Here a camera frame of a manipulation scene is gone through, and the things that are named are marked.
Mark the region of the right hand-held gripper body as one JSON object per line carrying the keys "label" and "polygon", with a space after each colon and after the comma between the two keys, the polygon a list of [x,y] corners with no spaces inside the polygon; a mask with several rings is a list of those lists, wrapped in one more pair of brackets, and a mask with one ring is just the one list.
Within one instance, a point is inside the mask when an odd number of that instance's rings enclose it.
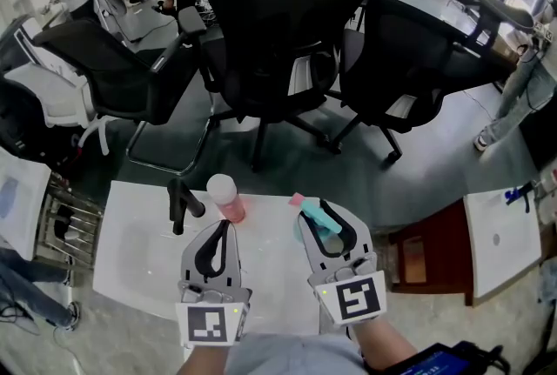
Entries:
{"label": "right hand-held gripper body", "polygon": [[320,306],[336,327],[354,325],[386,312],[386,280],[371,251],[308,278]]}

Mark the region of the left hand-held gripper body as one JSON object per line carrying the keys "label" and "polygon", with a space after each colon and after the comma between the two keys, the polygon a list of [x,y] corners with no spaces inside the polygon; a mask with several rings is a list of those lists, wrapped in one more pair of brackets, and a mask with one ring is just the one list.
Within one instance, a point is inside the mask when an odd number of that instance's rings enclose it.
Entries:
{"label": "left hand-held gripper body", "polygon": [[243,336],[252,290],[181,282],[175,304],[184,347],[231,347]]}

